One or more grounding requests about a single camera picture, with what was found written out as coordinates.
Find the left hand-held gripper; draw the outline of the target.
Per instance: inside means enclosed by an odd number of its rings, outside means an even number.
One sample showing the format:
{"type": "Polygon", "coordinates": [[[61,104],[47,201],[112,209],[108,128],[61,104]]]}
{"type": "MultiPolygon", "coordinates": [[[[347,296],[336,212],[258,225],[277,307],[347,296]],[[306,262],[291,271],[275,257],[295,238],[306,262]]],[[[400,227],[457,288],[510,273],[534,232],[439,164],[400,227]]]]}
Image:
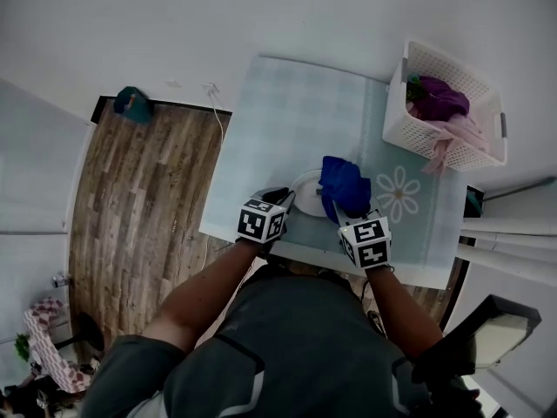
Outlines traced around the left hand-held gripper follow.
{"type": "Polygon", "coordinates": [[[278,239],[291,213],[295,197],[295,191],[288,187],[254,193],[240,208],[238,236],[261,245],[278,239]]]}

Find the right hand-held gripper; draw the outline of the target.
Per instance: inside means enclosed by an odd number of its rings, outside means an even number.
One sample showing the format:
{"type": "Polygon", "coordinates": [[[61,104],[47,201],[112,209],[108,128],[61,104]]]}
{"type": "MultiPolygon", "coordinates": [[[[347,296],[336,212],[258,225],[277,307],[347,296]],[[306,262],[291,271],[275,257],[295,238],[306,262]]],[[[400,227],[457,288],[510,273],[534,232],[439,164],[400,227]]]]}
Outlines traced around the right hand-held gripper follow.
{"type": "Polygon", "coordinates": [[[377,210],[362,218],[349,218],[342,207],[329,196],[324,197],[327,217],[339,226],[342,251],[359,270],[388,266],[391,260],[392,234],[387,217],[377,210]]]}

